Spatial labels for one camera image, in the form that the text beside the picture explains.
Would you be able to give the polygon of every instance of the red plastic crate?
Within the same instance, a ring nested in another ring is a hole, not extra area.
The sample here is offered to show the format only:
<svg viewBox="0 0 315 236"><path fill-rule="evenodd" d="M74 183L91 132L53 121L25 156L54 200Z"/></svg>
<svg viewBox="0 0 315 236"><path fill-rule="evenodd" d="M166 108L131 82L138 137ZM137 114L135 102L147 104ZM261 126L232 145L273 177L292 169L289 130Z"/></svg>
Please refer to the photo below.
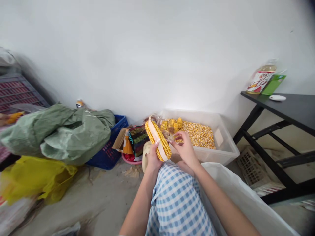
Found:
<svg viewBox="0 0 315 236"><path fill-rule="evenodd" d="M0 113L11 113L10 105L18 103L49 107L46 100L22 75L0 78Z"/></svg>

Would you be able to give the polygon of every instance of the dried corn cob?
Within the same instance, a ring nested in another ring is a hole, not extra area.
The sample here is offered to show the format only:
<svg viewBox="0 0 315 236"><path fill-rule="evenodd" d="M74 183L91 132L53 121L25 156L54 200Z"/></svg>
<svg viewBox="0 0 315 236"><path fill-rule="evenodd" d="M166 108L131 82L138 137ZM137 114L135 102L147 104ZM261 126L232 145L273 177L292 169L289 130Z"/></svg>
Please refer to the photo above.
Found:
<svg viewBox="0 0 315 236"><path fill-rule="evenodd" d="M157 157L161 161L167 161L170 159L172 156L171 148L158 125L152 121L151 118L149 118L149 121L145 123L145 130L147 131L151 143L155 143L156 139L160 139L160 144L156 149Z"/></svg>
<svg viewBox="0 0 315 236"><path fill-rule="evenodd" d="M163 121L161 125L161 131L167 130L168 123L167 121Z"/></svg>
<svg viewBox="0 0 315 236"><path fill-rule="evenodd" d="M170 122L168 123L168 130L171 130L173 128L174 122L175 122L174 119L170 119Z"/></svg>
<svg viewBox="0 0 315 236"><path fill-rule="evenodd" d="M178 127L182 128L183 127L183 120L181 118L177 119Z"/></svg>
<svg viewBox="0 0 315 236"><path fill-rule="evenodd" d="M174 123L174 133L177 133L179 131L178 123Z"/></svg>
<svg viewBox="0 0 315 236"><path fill-rule="evenodd" d="M9 119L7 120L7 124L13 124L15 123L22 115L24 115L24 111L22 112L18 112L18 113L14 113L9 115Z"/></svg>

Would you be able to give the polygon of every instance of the blue plastic crate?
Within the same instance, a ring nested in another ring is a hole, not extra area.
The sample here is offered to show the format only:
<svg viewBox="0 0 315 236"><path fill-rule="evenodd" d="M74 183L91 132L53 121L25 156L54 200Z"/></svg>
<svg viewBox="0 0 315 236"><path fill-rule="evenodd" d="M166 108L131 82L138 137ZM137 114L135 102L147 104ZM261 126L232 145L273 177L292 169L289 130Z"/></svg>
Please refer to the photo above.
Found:
<svg viewBox="0 0 315 236"><path fill-rule="evenodd" d="M112 146L119 135L122 128L128 126L128 121L125 116L115 115L116 125L111 128L111 137L105 146L86 164L90 166L95 166L105 170L111 170L116 165L117 161L121 157L121 153L112 149Z"/></svg>

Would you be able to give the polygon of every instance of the yellow plastic bag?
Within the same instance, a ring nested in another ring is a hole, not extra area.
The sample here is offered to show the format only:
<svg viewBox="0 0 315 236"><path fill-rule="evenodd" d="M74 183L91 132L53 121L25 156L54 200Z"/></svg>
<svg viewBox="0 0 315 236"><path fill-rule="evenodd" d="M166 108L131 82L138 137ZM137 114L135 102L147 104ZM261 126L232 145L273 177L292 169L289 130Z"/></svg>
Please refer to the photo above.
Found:
<svg viewBox="0 0 315 236"><path fill-rule="evenodd" d="M77 167L62 161L22 156L2 172L0 194L9 205L39 194L38 199L52 204L63 197L76 172Z"/></svg>

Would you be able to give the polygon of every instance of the pile of corn kernels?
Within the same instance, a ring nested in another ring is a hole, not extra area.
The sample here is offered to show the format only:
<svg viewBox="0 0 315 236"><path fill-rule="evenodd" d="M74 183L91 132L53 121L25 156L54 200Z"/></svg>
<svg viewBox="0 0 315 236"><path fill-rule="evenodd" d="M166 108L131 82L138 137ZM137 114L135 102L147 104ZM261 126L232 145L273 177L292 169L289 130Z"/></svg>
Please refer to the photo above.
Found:
<svg viewBox="0 0 315 236"><path fill-rule="evenodd" d="M201 125L199 123L183 121L183 127L179 129L189 134L193 146L216 149L213 139L213 133L209 126Z"/></svg>

